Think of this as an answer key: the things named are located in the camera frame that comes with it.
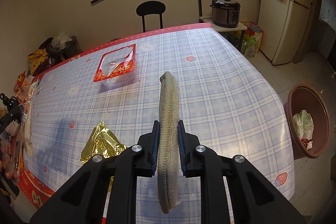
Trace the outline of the person's left hand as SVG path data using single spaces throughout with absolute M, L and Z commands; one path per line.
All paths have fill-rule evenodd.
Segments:
M 5 176 L 15 183 L 19 181 L 17 171 L 14 169 L 11 158 L 9 157 L 10 143 L 7 140 L 1 140 L 1 170 L 4 171 Z

